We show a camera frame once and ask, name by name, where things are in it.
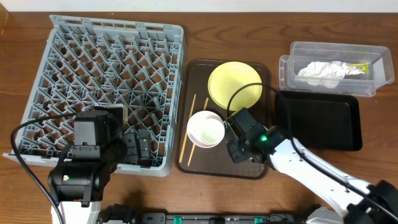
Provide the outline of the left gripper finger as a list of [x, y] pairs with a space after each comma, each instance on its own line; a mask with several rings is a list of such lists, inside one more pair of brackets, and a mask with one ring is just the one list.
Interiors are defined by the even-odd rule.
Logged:
[[127, 146], [127, 153], [124, 158], [125, 162], [137, 162], [138, 154], [137, 154], [137, 146], [136, 146], [136, 137], [134, 133], [126, 133], [123, 136], [123, 140]]
[[146, 129], [139, 129], [137, 137], [139, 139], [139, 164], [144, 167], [152, 165], [151, 148], [150, 148], [150, 133]]

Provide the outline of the pink white bowl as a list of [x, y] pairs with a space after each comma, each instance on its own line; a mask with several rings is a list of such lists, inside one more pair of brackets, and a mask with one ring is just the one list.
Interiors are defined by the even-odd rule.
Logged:
[[194, 143], [198, 147], [202, 148], [211, 148], [215, 147], [218, 144], [206, 144], [201, 140], [200, 134], [203, 126], [203, 122], [206, 119], [214, 118], [223, 123], [222, 119], [212, 111], [199, 111], [195, 113], [188, 121], [188, 137], [192, 143]]

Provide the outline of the white napkin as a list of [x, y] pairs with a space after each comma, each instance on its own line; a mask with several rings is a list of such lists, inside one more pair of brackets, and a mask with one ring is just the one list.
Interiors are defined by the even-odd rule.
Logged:
[[349, 68], [346, 63], [339, 61], [311, 62], [298, 72], [297, 79], [313, 86], [335, 88], [347, 74], [349, 74]]

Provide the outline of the green orange snack wrapper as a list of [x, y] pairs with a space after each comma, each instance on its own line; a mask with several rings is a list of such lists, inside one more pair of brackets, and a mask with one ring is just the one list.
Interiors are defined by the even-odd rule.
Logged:
[[369, 64], [367, 63], [343, 63], [342, 67], [346, 71], [346, 75], [360, 75], [369, 73]]

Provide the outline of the small white green cup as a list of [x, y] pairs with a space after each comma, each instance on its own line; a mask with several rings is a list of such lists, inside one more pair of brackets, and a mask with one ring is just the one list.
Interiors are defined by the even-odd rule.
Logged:
[[218, 144], [224, 138], [223, 123], [214, 118], [204, 120], [200, 137], [206, 144]]

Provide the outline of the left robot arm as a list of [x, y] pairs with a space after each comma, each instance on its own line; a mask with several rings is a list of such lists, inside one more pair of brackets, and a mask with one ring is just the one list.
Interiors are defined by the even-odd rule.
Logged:
[[140, 223], [130, 206], [114, 204], [104, 212], [101, 202], [110, 175], [120, 162], [147, 159], [150, 132], [123, 132], [127, 109], [123, 105], [97, 106], [74, 119], [74, 142], [68, 144], [50, 171], [48, 183], [55, 201], [53, 223]]

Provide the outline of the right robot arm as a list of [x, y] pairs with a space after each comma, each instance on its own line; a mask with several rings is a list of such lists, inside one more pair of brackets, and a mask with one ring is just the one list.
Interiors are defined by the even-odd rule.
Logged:
[[343, 223], [397, 223], [397, 188], [389, 182], [373, 185], [337, 169], [289, 131], [256, 121], [246, 108], [229, 115], [226, 125], [234, 134], [227, 143], [233, 162], [269, 164], [322, 198]]

